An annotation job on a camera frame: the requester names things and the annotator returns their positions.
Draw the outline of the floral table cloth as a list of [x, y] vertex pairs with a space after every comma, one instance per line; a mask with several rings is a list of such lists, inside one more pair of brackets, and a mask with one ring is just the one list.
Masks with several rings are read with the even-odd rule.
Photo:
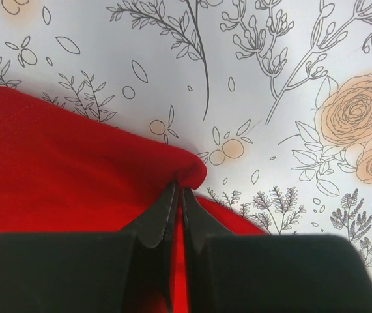
[[372, 1], [0, 1], [0, 85], [194, 152], [202, 193], [372, 274]]

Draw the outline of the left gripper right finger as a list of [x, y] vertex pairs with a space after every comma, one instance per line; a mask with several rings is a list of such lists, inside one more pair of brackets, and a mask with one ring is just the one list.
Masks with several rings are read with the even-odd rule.
[[372, 312], [372, 282], [335, 235], [238, 235], [182, 192], [191, 312]]

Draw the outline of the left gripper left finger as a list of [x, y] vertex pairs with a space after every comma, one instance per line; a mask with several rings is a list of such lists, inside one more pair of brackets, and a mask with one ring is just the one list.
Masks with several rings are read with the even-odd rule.
[[0, 233], [0, 312], [172, 312], [179, 191], [119, 231]]

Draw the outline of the red t shirt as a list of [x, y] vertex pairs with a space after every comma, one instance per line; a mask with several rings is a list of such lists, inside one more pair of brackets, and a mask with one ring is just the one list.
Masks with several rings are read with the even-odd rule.
[[[176, 182], [172, 312], [191, 312], [182, 192], [193, 192], [206, 175], [203, 162], [183, 149], [0, 87], [0, 233], [119, 231]], [[260, 234], [220, 205], [197, 201], [233, 233]]]

